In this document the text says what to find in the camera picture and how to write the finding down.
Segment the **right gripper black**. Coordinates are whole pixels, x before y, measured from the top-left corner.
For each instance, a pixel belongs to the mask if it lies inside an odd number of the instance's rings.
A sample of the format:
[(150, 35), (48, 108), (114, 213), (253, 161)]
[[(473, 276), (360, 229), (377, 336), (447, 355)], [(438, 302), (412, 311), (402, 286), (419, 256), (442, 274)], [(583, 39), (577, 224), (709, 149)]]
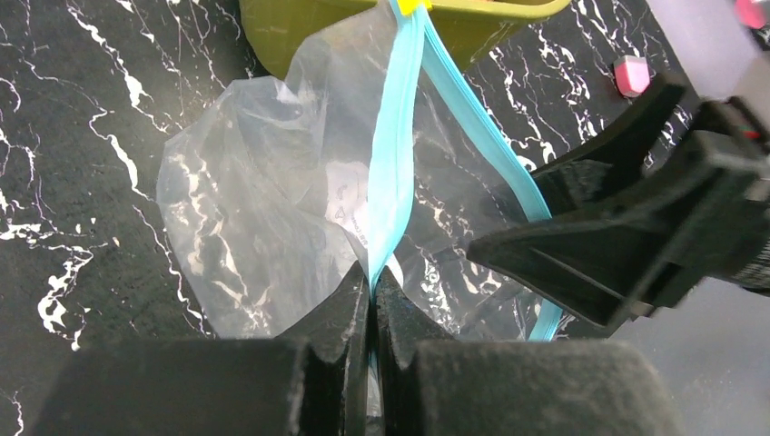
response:
[(769, 293), (769, 132), (738, 97), (703, 101), (679, 145), (646, 156), (689, 86), (673, 73), (533, 173), (551, 219), (472, 241), (470, 261), (598, 328), (676, 307), (707, 276)]

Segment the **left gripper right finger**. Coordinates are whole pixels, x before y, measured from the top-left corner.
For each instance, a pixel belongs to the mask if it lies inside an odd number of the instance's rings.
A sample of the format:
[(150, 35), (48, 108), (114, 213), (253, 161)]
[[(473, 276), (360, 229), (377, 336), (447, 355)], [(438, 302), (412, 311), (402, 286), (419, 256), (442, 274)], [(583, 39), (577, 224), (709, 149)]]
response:
[(462, 342), (384, 271), (373, 328), (388, 435), (681, 435), (651, 365), (616, 342)]

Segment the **clear zip top bag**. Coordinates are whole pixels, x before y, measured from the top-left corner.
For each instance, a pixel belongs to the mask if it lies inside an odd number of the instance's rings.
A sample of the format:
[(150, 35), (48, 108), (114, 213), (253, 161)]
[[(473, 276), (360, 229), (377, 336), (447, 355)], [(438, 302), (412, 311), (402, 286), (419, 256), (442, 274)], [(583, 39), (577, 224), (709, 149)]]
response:
[(392, 36), (304, 40), (284, 79), (232, 82), (169, 140), (156, 199), (183, 275), (224, 338), (274, 338), (358, 263), (374, 289), (444, 288), (436, 253), (487, 223), (503, 184), (528, 222), (551, 212), (473, 94), (427, 1), (380, 1)]

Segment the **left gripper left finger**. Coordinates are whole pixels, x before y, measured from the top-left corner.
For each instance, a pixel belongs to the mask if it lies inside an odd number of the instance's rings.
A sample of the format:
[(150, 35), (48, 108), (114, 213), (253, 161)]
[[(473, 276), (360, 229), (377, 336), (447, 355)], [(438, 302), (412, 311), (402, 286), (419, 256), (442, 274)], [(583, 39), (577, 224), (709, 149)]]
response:
[(362, 435), (369, 287), (337, 289), (271, 339), (119, 342), (80, 351), (36, 435)]

